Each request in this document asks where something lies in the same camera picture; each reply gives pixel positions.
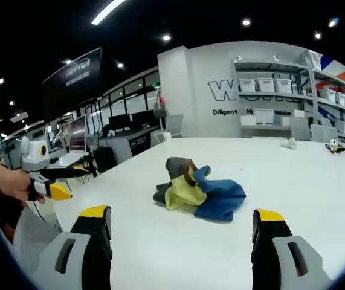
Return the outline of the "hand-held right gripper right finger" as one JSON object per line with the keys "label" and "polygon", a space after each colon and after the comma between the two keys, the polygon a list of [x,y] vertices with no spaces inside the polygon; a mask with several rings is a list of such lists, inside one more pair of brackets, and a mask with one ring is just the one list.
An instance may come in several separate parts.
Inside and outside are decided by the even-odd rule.
{"label": "hand-held right gripper right finger", "polygon": [[253,212],[251,263],[253,289],[327,289],[331,279],[321,255],[285,218],[264,209]]}

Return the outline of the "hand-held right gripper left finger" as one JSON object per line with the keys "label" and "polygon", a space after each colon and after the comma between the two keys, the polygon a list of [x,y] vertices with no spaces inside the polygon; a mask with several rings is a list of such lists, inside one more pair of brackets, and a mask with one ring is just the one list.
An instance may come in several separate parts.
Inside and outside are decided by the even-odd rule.
{"label": "hand-held right gripper left finger", "polygon": [[111,208],[100,205],[43,249],[33,278],[39,289],[111,289],[111,261]]}

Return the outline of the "person's left hand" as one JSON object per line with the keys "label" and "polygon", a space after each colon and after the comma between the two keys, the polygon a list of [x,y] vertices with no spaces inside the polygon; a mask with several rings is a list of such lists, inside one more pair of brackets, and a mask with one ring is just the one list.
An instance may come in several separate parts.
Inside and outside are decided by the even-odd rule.
{"label": "person's left hand", "polygon": [[8,195],[23,202],[27,201],[30,184],[30,176],[27,172],[21,169],[12,170],[10,173]]}

